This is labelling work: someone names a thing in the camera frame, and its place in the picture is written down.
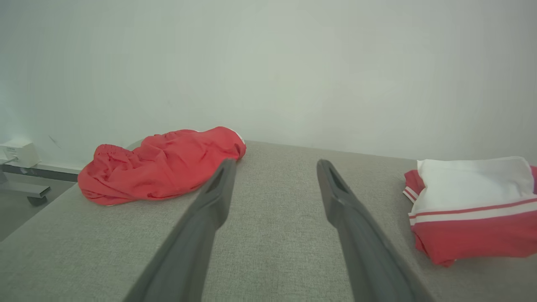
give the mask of white plug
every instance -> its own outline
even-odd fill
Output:
[[[16,167],[31,168],[40,162],[34,144],[24,139],[14,139],[0,145],[9,164]]]

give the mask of red cloth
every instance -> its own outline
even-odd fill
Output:
[[[537,167],[532,166],[531,170],[535,180],[534,193],[537,194]],[[405,178],[407,187],[403,193],[415,202],[425,184],[418,170],[408,171]],[[537,199],[529,199],[512,204],[410,215],[416,249],[427,254],[434,264],[445,267],[451,266],[456,259],[470,257],[528,257],[537,253],[536,205]],[[491,211],[495,211],[494,217],[489,217]]]
[[[101,205],[173,198],[196,190],[224,159],[239,160],[245,152],[242,139],[225,127],[149,136],[133,151],[100,145],[78,175],[78,186]]]

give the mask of white wall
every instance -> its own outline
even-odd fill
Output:
[[[3,0],[2,110],[43,161],[79,167],[101,143],[217,125],[537,164],[535,15],[535,0]]]

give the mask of gray table surface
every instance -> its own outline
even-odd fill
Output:
[[[438,301],[537,297],[537,257],[433,265],[414,248],[401,193],[412,160],[248,141],[228,220],[217,232],[204,300],[352,300],[337,232],[327,222],[316,162],[328,159]],[[117,206],[74,186],[0,243],[7,301],[121,300],[196,197]]]

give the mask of folded shirt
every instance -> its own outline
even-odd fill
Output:
[[[521,157],[418,161],[403,193],[416,248],[435,264],[537,253],[537,168]]]
[[[239,160],[245,152],[242,138],[225,127],[149,136],[133,151],[100,145],[78,186],[101,205],[173,198],[196,190],[224,159]]]

